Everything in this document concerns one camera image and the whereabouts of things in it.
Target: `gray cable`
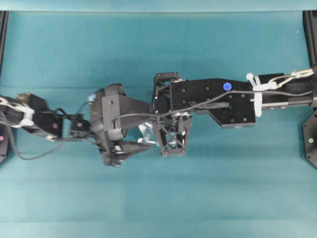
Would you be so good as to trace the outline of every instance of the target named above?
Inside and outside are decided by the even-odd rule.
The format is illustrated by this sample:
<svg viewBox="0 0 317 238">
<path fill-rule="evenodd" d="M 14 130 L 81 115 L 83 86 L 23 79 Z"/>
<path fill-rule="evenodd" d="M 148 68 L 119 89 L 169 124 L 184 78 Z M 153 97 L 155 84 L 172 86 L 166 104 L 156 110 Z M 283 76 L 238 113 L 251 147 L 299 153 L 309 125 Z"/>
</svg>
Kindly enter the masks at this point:
<svg viewBox="0 0 317 238">
<path fill-rule="evenodd" d="M 79 107 L 79 109 L 77 110 L 76 115 L 79 114 L 82 111 L 82 109 L 84 108 L 84 106 L 87 105 L 87 104 L 88 104 L 88 102 L 83 103 Z M 0 111 L 0 115 L 2 117 L 1 118 L 2 120 L 0 120 L 0 124 L 4 124 L 5 125 L 5 128 L 6 128 L 7 132 L 8 132 L 9 141 L 11 143 L 11 146 L 12 146 L 14 154 L 16 156 L 18 156 L 19 158 L 23 159 L 23 160 L 34 160 L 34 159 L 38 159 L 38 158 L 44 157 L 44 156 L 46 156 L 46 155 L 58 150 L 59 148 L 61 148 L 64 145 L 65 142 L 67 142 L 66 140 L 62 141 L 62 142 L 60 142 L 59 145 L 57 145 L 56 147 L 54 147 L 53 149 L 51 149 L 49 151 L 46 151 L 46 152 L 44 152 L 44 153 L 42 153 L 40 155 L 34 156 L 34 157 L 25 158 L 25 157 L 21 156 L 19 150 L 17 149 L 16 142 L 15 142 L 15 139 L 14 139 L 14 135 L 13 135 L 12 129 L 10 127 L 10 123 L 8 122 L 5 114 L 2 111 Z"/>
<path fill-rule="evenodd" d="M 308 94 L 311 94 L 312 91 L 306 92 L 306 93 L 300 93 L 300 94 L 294 94 L 294 93 L 286 93 L 286 92 L 279 92 L 279 91 L 237 91 L 237 90 L 232 90 L 232 91 L 227 91 L 225 93 L 222 93 L 210 100 L 204 101 L 202 103 L 198 103 L 195 104 L 191 107 L 187 107 L 187 108 L 183 108 L 183 109 L 179 109 L 179 110 L 173 110 L 171 112 L 168 113 L 164 113 L 164 114 L 151 114 L 151 113 L 130 113 L 130 114 L 124 114 L 124 115 L 120 115 L 114 118 L 114 121 L 120 119 L 120 118 L 125 118 L 125 117 L 136 117 L 136 116 L 145 116 L 145 117 L 152 117 L 152 118 L 163 118 L 163 117 L 167 117 L 169 115 L 175 114 L 175 113 L 182 113 L 182 112 L 187 112 L 190 111 L 192 109 L 195 109 L 197 107 L 203 106 L 205 104 L 208 103 L 212 103 L 214 101 L 217 101 L 218 99 L 228 95 L 228 94 L 255 94 L 255 93 L 263 93 L 263 94 L 275 94 L 275 95 L 285 95 L 285 96 L 289 96 L 289 97 L 302 97 Z"/>
</svg>

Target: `blue dot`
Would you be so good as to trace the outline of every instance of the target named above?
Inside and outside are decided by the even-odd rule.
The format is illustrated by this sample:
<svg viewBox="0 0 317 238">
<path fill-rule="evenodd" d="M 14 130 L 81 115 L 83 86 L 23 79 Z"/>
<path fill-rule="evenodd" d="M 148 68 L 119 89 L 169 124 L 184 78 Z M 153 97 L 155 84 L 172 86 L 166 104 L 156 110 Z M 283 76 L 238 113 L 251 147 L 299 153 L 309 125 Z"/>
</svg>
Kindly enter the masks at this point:
<svg viewBox="0 0 317 238">
<path fill-rule="evenodd" d="M 232 89 L 231 83 L 224 83 L 223 89 L 224 89 L 224 91 L 230 91 Z"/>
</svg>

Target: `teal table surface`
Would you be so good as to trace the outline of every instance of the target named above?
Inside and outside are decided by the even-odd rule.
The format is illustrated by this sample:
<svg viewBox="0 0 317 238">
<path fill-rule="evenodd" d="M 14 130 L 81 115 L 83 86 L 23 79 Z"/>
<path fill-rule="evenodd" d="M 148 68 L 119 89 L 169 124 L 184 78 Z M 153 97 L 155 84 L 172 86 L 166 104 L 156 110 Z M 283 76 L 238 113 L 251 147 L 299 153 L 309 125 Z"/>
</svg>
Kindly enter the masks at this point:
<svg viewBox="0 0 317 238">
<path fill-rule="evenodd" d="M 32 92 L 73 113 L 114 82 L 150 102 L 158 72 L 245 81 L 307 67 L 300 11 L 11 12 L 0 94 Z M 0 164 L 0 237 L 315 238 L 317 169 L 301 133 L 311 112 L 264 112 L 246 129 L 194 116 L 185 156 L 155 147 L 120 168 L 103 166 L 85 142 L 34 161 L 10 155 Z M 16 137 L 25 156 L 55 146 L 23 130 Z"/>
<path fill-rule="evenodd" d="M 317 9 L 316 0 L 1 0 L 1 10 L 58 12 L 248 12 Z"/>
</svg>

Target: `screw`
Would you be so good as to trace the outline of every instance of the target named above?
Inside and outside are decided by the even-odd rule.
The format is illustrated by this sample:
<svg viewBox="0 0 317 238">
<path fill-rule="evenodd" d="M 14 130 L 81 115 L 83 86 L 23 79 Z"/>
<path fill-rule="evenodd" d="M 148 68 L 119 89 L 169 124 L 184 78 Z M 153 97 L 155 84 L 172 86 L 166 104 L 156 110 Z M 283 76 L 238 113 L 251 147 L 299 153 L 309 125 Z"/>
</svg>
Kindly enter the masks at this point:
<svg viewBox="0 0 317 238">
<path fill-rule="evenodd" d="M 53 127 L 54 129 L 58 129 L 58 124 L 57 124 L 57 123 L 53 123 L 53 124 L 52 124 L 52 127 Z"/>
</svg>

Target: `wire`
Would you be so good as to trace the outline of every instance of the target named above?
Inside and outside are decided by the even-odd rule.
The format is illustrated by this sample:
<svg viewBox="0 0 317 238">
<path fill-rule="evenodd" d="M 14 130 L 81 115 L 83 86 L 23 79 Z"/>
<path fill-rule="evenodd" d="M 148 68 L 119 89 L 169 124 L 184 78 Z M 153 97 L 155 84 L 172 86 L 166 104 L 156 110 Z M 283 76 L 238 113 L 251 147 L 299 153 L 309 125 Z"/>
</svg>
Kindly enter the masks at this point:
<svg viewBox="0 0 317 238">
<path fill-rule="evenodd" d="M 191 107 L 187 107 L 184 109 L 179 109 L 179 110 L 173 110 L 171 112 L 168 113 L 164 113 L 164 114 L 151 114 L 151 113 L 130 113 L 130 114 L 124 114 L 124 115 L 120 115 L 115 117 L 113 120 L 114 122 L 117 121 L 120 118 L 125 118 L 125 117 L 136 117 L 136 116 L 145 116 L 145 117 L 152 117 L 152 118 L 163 118 L 163 117 L 167 117 L 169 115 L 172 114 L 176 114 L 176 113 L 182 113 L 182 112 L 187 112 L 190 111 L 192 109 L 195 109 L 197 107 L 203 106 L 205 104 L 208 103 L 212 103 L 214 101 L 217 101 L 218 99 L 228 95 L 228 94 L 255 94 L 255 93 L 263 93 L 263 94 L 277 94 L 277 95 L 285 95 L 285 96 L 289 96 L 289 97 L 302 97 L 308 94 L 311 94 L 312 91 L 306 92 L 306 93 L 300 93 L 300 94 L 293 94 L 293 93 L 286 93 L 286 92 L 279 92 L 279 91 L 237 91 L 237 90 L 232 90 L 232 91 L 227 91 L 225 93 L 222 93 L 210 100 L 204 101 L 202 103 L 198 103 L 195 104 Z"/>
<path fill-rule="evenodd" d="M 269 82 L 273 82 L 273 81 L 276 81 L 276 80 L 279 80 L 279 79 L 286 78 L 282 82 L 278 83 L 277 88 L 280 88 L 284 84 L 292 81 L 293 79 L 307 78 L 309 76 L 312 76 L 313 74 L 314 74 L 314 71 L 311 68 L 302 69 L 302 70 L 294 71 L 291 74 L 282 75 L 282 76 L 278 76 L 278 77 L 272 78 L 272 79 L 269 80 Z"/>
<path fill-rule="evenodd" d="M 0 111 L 0 115 L 2 117 L 2 119 L 4 120 L 5 123 L 3 122 L 0 122 L 1 124 L 4 124 L 5 125 L 5 128 L 8 132 L 8 136 L 9 136 L 9 141 L 10 141 L 10 144 L 11 144 L 11 147 L 13 149 L 13 152 L 16 156 L 18 156 L 19 158 L 23 159 L 23 160 L 34 160 L 34 159 L 38 159 L 38 158 L 41 158 L 43 156 L 46 156 L 56 150 L 58 150 L 60 147 L 62 147 L 64 145 L 64 142 L 60 143 L 58 146 L 54 147 L 53 149 L 49 150 L 49 151 L 46 151 L 40 155 L 37 155 L 37 156 L 34 156 L 34 157 L 30 157 L 30 158 L 25 158 L 23 156 L 21 156 L 19 150 L 17 149 L 17 146 L 16 146 L 16 142 L 15 142 L 15 139 L 14 139 L 14 135 L 13 135 L 13 132 L 12 132 L 12 129 L 11 127 L 9 126 L 9 123 L 7 121 L 7 118 L 5 116 L 5 114 Z"/>
<path fill-rule="evenodd" d="M 87 105 L 87 104 L 88 104 L 88 102 L 85 102 L 85 103 L 83 103 L 83 104 L 79 107 L 79 109 L 78 109 L 77 112 L 76 112 L 76 115 L 77 115 L 77 116 L 78 116 L 78 114 L 83 110 L 83 108 L 85 107 L 85 105 Z M 21 159 L 23 159 L 23 160 L 34 160 L 34 159 L 38 159 L 38 158 L 44 157 L 44 156 L 46 156 L 46 155 L 48 155 L 48 154 L 50 154 L 50 153 L 52 153 L 52 152 L 58 150 L 59 148 L 61 148 L 61 147 L 65 144 L 65 142 L 67 142 L 67 140 L 61 141 L 59 145 L 57 145 L 56 147 L 54 147 L 53 149 L 51 149 L 51 150 L 49 150 L 49 151 L 46 151 L 46 152 L 41 153 L 40 155 L 37 155 L 37 156 L 34 156 L 34 157 L 25 158 L 25 157 L 21 156 L 21 154 L 20 154 L 20 152 L 19 152 L 19 150 L 18 150 L 18 148 L 17 148 L 17 146 L 16 146 L 16 142 L 15 142 L 15 139 L 14 139 L 14 135 L 13 135 L 12 129 L 11 129 L 11 127 L 10 127 L 10 123 L 8 122 L 8 120 L 7 120 L 6 116 L 5 116 L 5 114 L 4 114 L 2 111 L 0 111 L 0 116 L 2 117 L 2 118 L 1 118 L 2 120 L 0 120 L 0 124 L 4 124 L 4 125 L 5 125 L 5 128 L 6 128 L 7 132 L 8 132 L 9 141 L 10 141 L 10 144 L 11 144 L 11 146 L 12 146 L 12 149 L 13 149 L 14 154 L 15 154 L 17 157 L 19 157 L 19 158 L 21 158 Z"/>
</svg>

